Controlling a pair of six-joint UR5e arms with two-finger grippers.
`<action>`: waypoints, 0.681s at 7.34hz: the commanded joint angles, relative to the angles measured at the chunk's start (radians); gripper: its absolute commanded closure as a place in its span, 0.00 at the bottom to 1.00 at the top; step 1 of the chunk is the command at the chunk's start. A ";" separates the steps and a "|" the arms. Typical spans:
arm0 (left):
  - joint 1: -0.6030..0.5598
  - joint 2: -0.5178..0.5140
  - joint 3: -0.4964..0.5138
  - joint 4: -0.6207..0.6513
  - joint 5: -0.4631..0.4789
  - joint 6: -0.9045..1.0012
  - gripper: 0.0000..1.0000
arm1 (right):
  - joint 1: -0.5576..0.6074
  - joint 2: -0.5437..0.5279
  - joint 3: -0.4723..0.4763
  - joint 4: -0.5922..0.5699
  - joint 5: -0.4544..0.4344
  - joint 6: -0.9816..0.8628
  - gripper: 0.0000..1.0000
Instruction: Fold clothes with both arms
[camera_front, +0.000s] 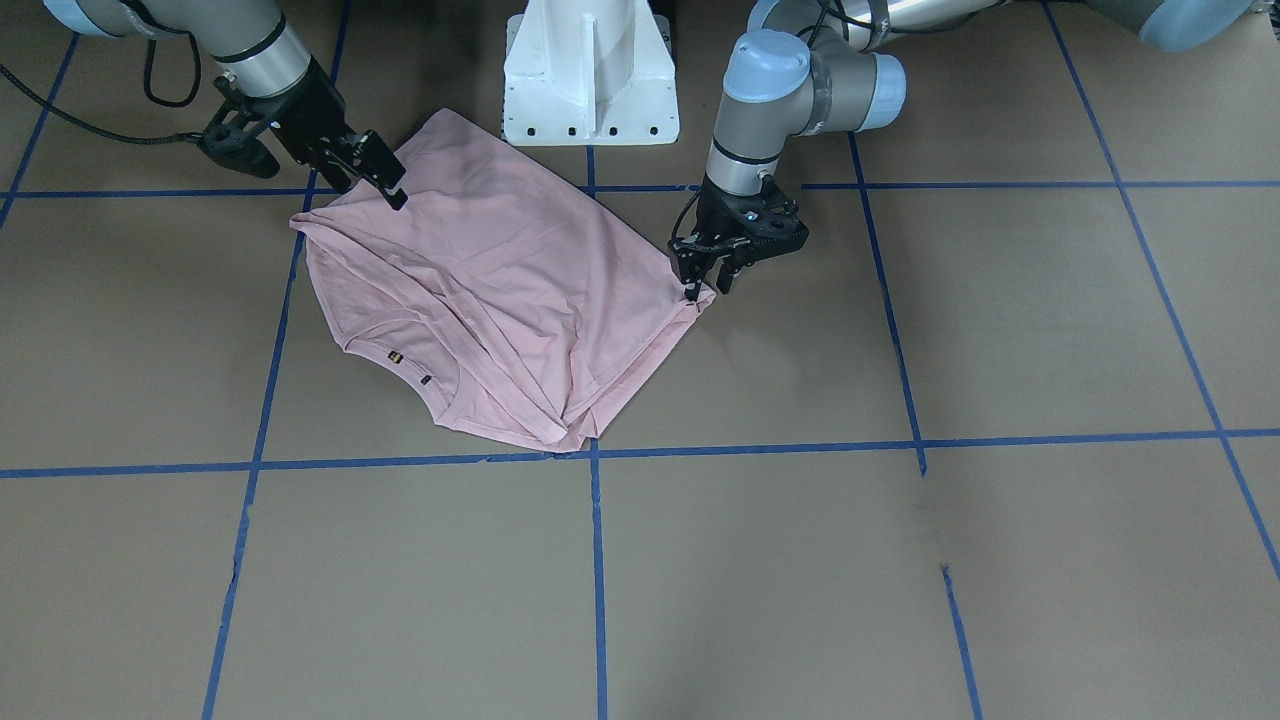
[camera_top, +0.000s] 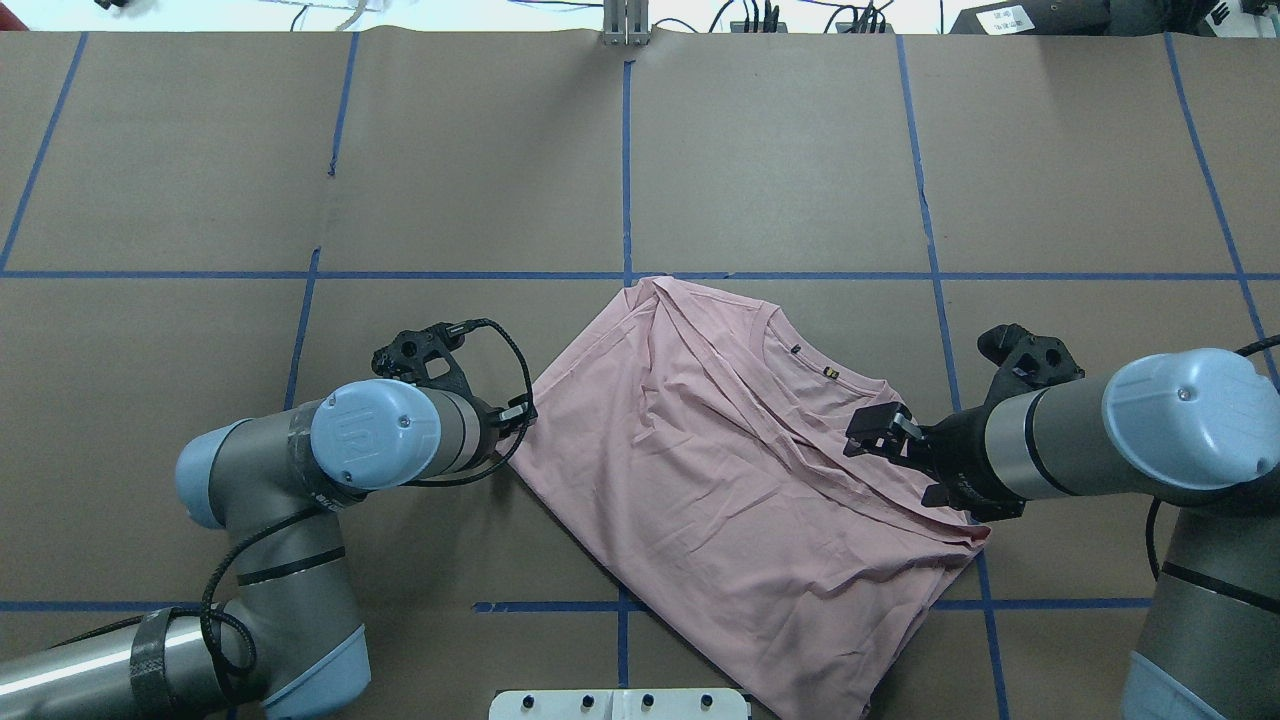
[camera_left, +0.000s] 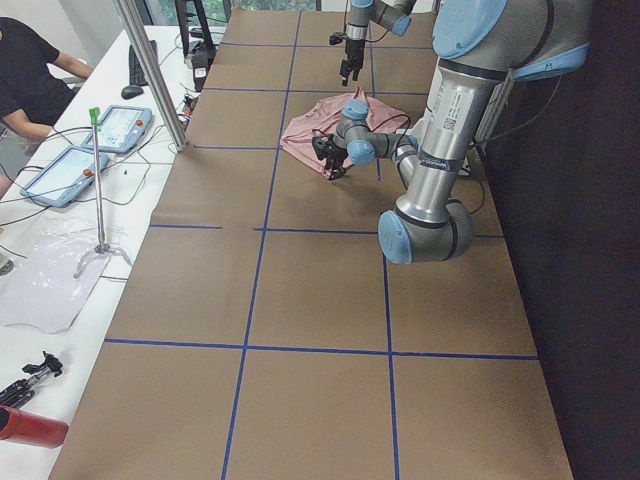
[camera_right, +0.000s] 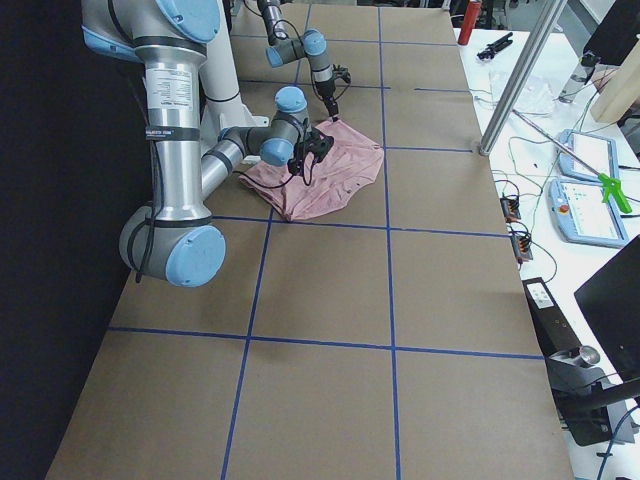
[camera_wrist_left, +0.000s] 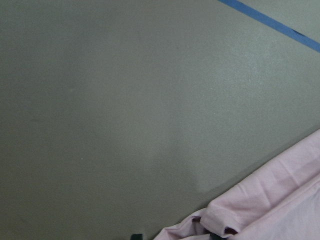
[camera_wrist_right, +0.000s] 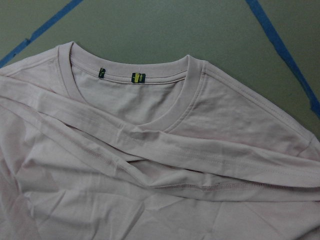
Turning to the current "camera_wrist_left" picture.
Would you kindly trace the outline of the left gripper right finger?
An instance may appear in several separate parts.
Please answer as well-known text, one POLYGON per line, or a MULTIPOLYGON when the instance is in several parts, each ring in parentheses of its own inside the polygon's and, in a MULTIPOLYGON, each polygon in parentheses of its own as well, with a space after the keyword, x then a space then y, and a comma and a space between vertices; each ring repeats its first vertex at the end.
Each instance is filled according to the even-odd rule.
POLYGON ((219 235, 216 235, 214 233, 210 234, 210 240, 221 240, 222 238, 219 235))

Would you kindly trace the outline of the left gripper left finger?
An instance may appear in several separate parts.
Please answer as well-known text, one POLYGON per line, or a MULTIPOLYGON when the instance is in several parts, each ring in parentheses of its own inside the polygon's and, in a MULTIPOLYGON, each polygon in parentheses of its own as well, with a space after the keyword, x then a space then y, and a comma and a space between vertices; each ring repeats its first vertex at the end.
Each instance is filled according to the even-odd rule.
POLYGON ((142 233, 132 234, 130 236, 130 240, 143 240, 143 234, 142 233))

